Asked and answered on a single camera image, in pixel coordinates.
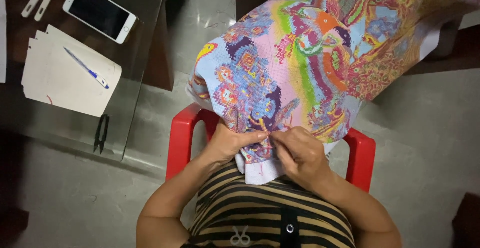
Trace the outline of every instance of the striped shirt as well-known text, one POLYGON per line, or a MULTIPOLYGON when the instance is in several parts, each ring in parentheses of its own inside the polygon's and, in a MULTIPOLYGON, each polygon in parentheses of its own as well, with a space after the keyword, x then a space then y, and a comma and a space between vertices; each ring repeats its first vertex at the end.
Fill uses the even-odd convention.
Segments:
POLYGON ((181 248, 353 248, 351 225, 332 204, 291 180, 245 184, 234 161, 198 192, 190 239, 181 248))

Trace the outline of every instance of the left hand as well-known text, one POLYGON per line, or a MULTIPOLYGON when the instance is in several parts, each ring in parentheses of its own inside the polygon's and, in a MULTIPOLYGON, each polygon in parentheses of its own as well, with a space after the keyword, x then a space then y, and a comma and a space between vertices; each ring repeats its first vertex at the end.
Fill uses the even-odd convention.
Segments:
POLYGON ((208 142, 202 154, 211 162, 224 165, 230 162, 241 148, 258 143, 266 138, 266 132, 259 131, 242 134, 232 132, 220 118, 212 140, 208 142))

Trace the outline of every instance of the ballpoint pen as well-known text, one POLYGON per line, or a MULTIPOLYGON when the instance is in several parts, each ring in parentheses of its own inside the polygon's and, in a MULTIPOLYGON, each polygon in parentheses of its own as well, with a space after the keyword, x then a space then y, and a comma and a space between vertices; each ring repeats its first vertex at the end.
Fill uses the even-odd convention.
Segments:
POLYGON ((81 61, 77 56, 75 56, 69 49, 67 49, 66 47, 63 47, 63 49, 70 55, 72 59, 74 59, 74 61, 76 61, 83 69, 85 69, 91 76, 93 76, 93 78, 96 79, 105 89, 109 88, 107 81, 101 75, 90 70, 87 65, 85 65, 85 63, 81 61))

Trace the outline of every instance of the white smartphone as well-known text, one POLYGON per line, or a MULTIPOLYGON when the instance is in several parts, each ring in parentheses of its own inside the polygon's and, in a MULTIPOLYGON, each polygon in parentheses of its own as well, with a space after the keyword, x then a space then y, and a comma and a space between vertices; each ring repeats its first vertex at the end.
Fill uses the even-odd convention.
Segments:
POLYGON ((65 0, 63 11, 121 44, 137 17, 111 0, 65 0))

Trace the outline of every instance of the white paper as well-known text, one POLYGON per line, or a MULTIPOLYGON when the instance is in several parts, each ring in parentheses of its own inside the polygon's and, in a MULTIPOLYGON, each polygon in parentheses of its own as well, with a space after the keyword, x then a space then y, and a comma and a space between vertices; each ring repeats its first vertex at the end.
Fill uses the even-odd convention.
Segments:
POLYGON ((21 81, 25 97, 101 116, 117 86, 122 68, 62 31, 52 26, 47 30, 49 34, 37 31, 35 38, 29 40, 21 81), (104 88, 93 78, 64 47, 101 75, 109 88, 104 88))
POLYGON ((0 0, 0 83, 5 83, 7 74, 7 9, 5 0, 0 0))

